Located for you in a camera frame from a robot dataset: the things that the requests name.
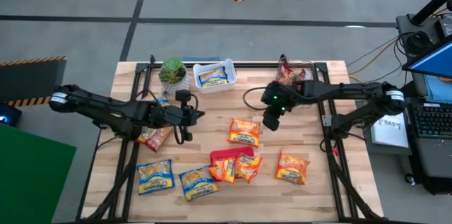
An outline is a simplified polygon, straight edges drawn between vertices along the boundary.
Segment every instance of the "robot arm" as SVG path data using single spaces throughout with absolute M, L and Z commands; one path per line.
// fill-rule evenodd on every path
M 311 105 L 324 100 L 367 100 L 368 104 L 349 114 L 323 117 L 331 136 L 347 137 L 353 124 L 373 124 L 384 115 L 396 115 L 405 109 L 403 94 L 389 83 L 352 83 L 331 85 L 320 81 L 302 81 L 292 86 L 272 82 L 261 101 L 267 105 L 263 124 L 275 131 L 279 117 L 298 105 Z
M 195 125 L 204 112 L 194 110 L 186 104 L 190 101 L 190 96 L 187 90 L 177 93 L 176 99 L 182 101 L 179 108 L 173 105 L 162 106 L 155 101 L 123 102 L 69 85 L 57 86 L 49 105 L 57 112 L 77 112 L 93 119 L 97 126 L 110 126 L 118 136 L 135 139 L 140 135 L 143 126 L 157 129 Z

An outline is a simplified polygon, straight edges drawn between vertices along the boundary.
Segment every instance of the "potted plant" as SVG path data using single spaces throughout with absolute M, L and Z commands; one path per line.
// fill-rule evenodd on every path
M 190 88 L 190 78 L 180 58 L 174 57 L 164 61 L 158 77 L 163 84 L 165 93 L 173 95 L 176 90 Z

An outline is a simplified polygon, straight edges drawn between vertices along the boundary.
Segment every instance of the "concrete floor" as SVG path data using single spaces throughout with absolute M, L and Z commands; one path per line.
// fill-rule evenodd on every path
M 393 23 L 415 13 L 429 0 L 145 0 L 142 18 L 222 18 Z M 0 0 L 0 15 L 132 17 L 136 0 Z M 66 55 L 64 83 L 108 94 L 128 23 L 37 22 L 0 20 L 1 61 Z M 344 28 L 257 25 L 138 24 L 127 61 L 159 60 L 175 55 L 219 56 L 235 60 L 274 60 L 284 53 L 306 60 L 351 62 L 396 36 L 393 28 Z M 394 68 L 392 52 L 357 74 L 365 81 Z M 368 59 L 353 64 L 358 69 Z M 403 85 L 404 74 L 386 80 Z M 20 128 L 77 147 L 54 222 L 76 216 L 95 139 L 89 119 L 24 107 Z M 449 223 L 452 197 L 431 196 L 403 179 L 397 157 L 371 154 L 385 216 L 393 220 Z

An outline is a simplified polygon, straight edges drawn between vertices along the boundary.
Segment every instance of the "wooden tabletop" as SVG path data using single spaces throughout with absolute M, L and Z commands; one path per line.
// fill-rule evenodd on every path
M 331 83 L 349 83 L 343 61 L 327 61 Z M 120 62 L 114 76 L 111 97 L 129 100 L 136 62 Z M 243 145 L 227 142 L 231 118 L 262 121 L 262 112 L 249 109 L 242 101 L 245 90 L 266 86 L 275 78 L 276 69 L 237 69 L 234 90 L 202 95 L 196 91 L 192 80 L 191 90 L 199 98 L 199 110 L 206 115 L 190 127 L 193 141 L 177 145 L 174 136 L 154 153 L 141 146 L 138 164 L 172 159 L 176 187 L 138 195 L 138 173 L 133 186 L 129 221 L 147 222 L 215 222 L 215 221 L 313 221 L 337 220 L 330 172 L 326 154 L 319 149 L 323 139 L 317 105 L 298 107 L 280 118 L 277 131 L 262 126 L 259 147 L 255 154 L 263 158 L 258 175 L 246 184 L 238 179 L 235 184 L 219 182 L 220 191 L 187 202 L 182 191 L 179 173 L 209 165 L 211 151 L 236 148 Z M 152 73 L 150 89 L 159 93 L 161 84 L 157 70 Z M 251 105 L 260 105 L 262 91 L 251 92 L 247 99 Z M 338 113 L 353 111 L 353 100 L 336 100 Z M 354 134 L 362 135 L 359 130 Z M 111 131 L 103 131 L 100 143 L 112 138 Z M 376 190 L 366 144 L 358 138 L 344 141 L 352 183 L 374 212 L 383 215 Z M 102 202 L 114 181 L 120 149 L 120 139 L 103 145 L 96 153 L 93 172 L 86 194 L 82 216 L 89 216 Z M 131 146 L 128 147 L 129 161 Z M 308 159 L 306 185 L 296 185 L 275 178 L 279 152 Z M 349 215 L 345 189 L 341 187 L 346 215 Z M 119 209 L 122 200 L 119 197 Z

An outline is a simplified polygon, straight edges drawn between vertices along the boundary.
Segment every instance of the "red tray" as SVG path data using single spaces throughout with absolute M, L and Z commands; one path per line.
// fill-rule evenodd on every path
M 254 150 L 251 146 L 213 151 L 210 153 L 210 166 L 212 166 L 213 160 L 221 160 L 223 158 L 239 157 L 240 153 L 243 153 L 247 156 L 254 157 Z

